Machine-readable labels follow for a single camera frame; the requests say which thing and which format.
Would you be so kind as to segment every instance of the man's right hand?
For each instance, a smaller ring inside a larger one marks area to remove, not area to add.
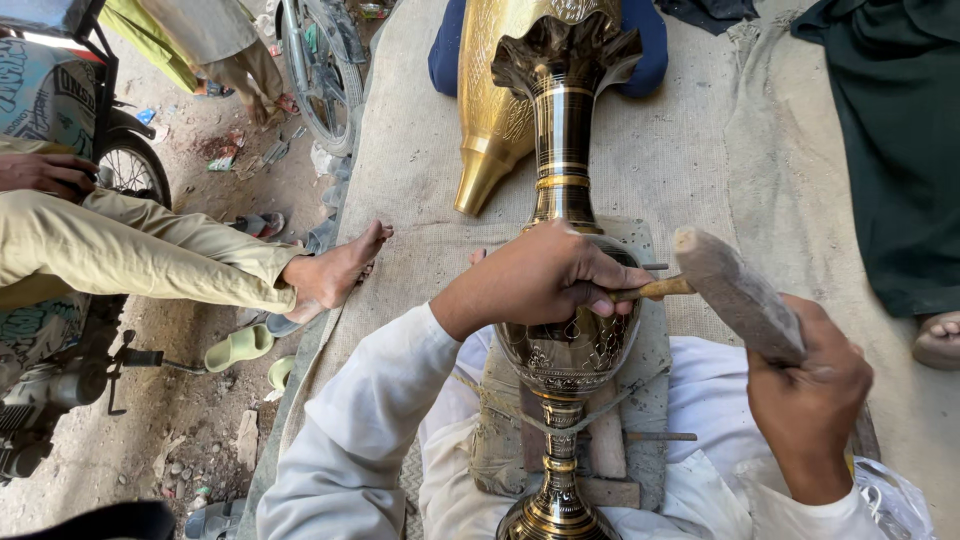
[[[853,486],[844,449],[874,370],[820,305],[782,297],[800,319],[807,358],[799,368],[780,369],[747,351],[750,411],[794,500],[835,503]]]
[[[0,156],[0,191],[35,189],[80,203],[96,189],[84,171],[99,170],[96,164],[69,154],[6,154]]]

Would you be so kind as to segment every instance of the blue fabric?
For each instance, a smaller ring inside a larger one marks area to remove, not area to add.
[[[446,4],[444,21],[427,57],[433,87],[450,97],[457,97],[457,60],[466,7],[467,0],[450,0]],[[627,97],[643,97],[660,86],[666,73],[666,25],[649,0],[624,0],[620,10],[623,17],[620,28],[640,30],[643,57],[636,63],[630,81],[614,88]]]

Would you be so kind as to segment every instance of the white sleeve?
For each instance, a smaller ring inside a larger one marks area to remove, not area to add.
[[[836,503],[807,506],[789,493],[773,458],[742,463],[743,483],[754,518],[754,540],[887,540],[856,489]]]
[[[303,428],[257,508],[258,537],[396,538],[400,466],[460,346],[429,304],[365,337],[304,407]]]

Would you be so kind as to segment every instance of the rope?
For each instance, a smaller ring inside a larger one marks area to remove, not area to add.
[[[654,374],[653,377],[656,377],[660,373],[663,373],[663,369],[660,369],[656,374]],[[502,407],[505,411],[507,411],[510,415],[512,415],[514,418],[518,418],[523,422],[526,422],[527,424],[530,424],[531,426],[537,428],[538,430],[543,431],[544,433],[553,435],[555,437],[569,437],[569,436],[576,435],[577,433],[582,431],[590,422],[593,422],[598,417],[603,415],[605,412],[617,406],[623,400],[627,399],[630,396],[633,396],[637,392],[637,390],[642,388],[643,385],[646,384],[647,382],[646,380],[642,380],[642,378],[631,382],[626,387],[624,387],[624,389],[621,390],[619,394],[614,396],[612,400],[608,401],[602,407],[598,408],[597,410],[594,410],[593,412],[585,416],[584,419],[578,422],[576,425],[571,426],[569,428],[558,429],[558,428],[551,428],[547,426],[539,418],[534,418],[533,416],[530,416],[529,414],[520,410],[519,407],[516,407],[516,406],[513,406],[512,404],[507,403],[506,400],[500,398],[499,396],[496,396],[490,390],[487,390],[486,388],[484,388],[483,386],[480,386],[479,384],[473,382],[472,380],[467,380],[457,375],[456,373],[451,373],[450,376],[453,379],[456,379],[459,382],[462,382],[463,384],[469,386],[471,389],[473,389],[474,392],[480,395],[481,399],[486,398],[496,403],[497,405]]]

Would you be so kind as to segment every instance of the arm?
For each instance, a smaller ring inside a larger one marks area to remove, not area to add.
[[[257,509],[261,540],[396,537],[404,494],[396,484],[417,426],[453,369],[460,341],[488,324],[567,319],[577,306],[626,312],[603,287],[653,277],[624,268],[565,221],[531,231],[475,263],[429,306],[364,338],[320,395],[277,464]]]
[[[759,470],[743,476],[755,538],[883,540],[844,458],[873,369],[819,305],[789,295],[784,301],[800,319],[804,364],[778,369],[747,352],[750,410],[790,493],[778,492]]]

